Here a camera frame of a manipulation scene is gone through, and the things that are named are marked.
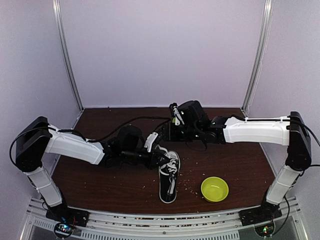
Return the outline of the black white canvas sneaker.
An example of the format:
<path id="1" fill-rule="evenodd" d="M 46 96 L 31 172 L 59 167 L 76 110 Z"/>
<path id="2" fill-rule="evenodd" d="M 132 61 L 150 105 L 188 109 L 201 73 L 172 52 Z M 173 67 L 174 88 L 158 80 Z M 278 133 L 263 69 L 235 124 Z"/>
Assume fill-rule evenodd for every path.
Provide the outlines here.
<path id="1" fill-rule="evenodd" d="M 180 157 L 175 151 L 165 154 L 169 162 L 158 168 L 159 198 L 165 204 L 173 203 L 177 198 L 177 182 L 181 167 Z"/>

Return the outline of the white shoelace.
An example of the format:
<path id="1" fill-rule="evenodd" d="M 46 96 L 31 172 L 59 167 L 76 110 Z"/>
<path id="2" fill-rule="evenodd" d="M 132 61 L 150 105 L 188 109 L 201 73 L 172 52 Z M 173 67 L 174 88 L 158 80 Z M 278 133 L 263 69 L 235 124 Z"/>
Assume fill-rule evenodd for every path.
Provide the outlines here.
<path id="1" fill-rule="evenodd" d="M 177 174 L 180 170 L 180 158 L 175 151 L 168 151 L 166 154 L 171 161 L 159 168 L 159 177 L 167 180 L 168 186 L 165 187 L 167 196 L 172 196 L 176 187 Z"/>

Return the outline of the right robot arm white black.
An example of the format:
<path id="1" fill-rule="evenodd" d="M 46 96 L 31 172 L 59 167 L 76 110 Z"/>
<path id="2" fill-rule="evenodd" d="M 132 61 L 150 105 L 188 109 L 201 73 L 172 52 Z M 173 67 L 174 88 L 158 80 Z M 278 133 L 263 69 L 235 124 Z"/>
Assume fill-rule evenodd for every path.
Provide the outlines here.
<path id="1" fill-rule="evenodd" d="M 259 220 L 268 220 L 298 177 L 312 163 L 311 138 L 301 115 L 292 111 L 278 118 L 216 116 L 209 119 L 184 118 L 179 124 L 165 123 L 157 130 L 158 138 L 167 142 L 200 140 L 204 145 L 233 143 L 269 143 L 287 147 L 287 157 L 256 210 Z"/>

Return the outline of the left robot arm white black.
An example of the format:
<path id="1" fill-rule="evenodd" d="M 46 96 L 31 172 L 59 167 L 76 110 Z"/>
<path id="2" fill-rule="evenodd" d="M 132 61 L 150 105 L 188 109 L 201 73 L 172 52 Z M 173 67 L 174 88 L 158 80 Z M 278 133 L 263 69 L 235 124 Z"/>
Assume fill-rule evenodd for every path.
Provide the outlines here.
<path id="1" fill-rule="evenodd" d="M 59 129 L 49 124 L 46 117 L 39 116 L 11 142 L 9 159 L 33 183 L 48 210 L 61 222 L 67 222 L 72 218 L 72 211 L 43 165 L 44 154 L 56 154 L 105 168 L 127 162 L 142 164 L 148 169 L 169 167 L 177 171 L 179 157 L 159 145 L 160 133 L 154 131 L 144 138 L 141 129 L 130 122 L 121 124 L 114 132 L 117 136 L 112 139 L 107 136 L 89 139 L 75 129 Z"/>

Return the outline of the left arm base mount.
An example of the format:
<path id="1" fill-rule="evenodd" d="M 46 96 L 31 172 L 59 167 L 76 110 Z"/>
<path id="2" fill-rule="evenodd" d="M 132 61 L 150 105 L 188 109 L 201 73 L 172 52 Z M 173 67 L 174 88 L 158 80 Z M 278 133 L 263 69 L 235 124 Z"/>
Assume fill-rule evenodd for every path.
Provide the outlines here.
<path id="1" fill-rule="evenodd" d="M 86 227 L 89 220 L 89 212 L 75 208 L 50 207 L 45 217 L 57 222 L 68 223 L 72 226 Z"/>

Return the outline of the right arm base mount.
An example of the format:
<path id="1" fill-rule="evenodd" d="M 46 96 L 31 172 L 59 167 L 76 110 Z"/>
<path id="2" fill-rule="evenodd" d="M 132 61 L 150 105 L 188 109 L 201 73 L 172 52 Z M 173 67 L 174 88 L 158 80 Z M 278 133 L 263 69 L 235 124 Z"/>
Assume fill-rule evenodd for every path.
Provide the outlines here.
<path id="1" fill-rule="evenodd" d="M 238 214 L 243 227 L 270 222 L 274 218 L 279 218 L 283 215 L 279 207 L 272 208 L 268 206 L 258 206 L 241 210 Z"/>

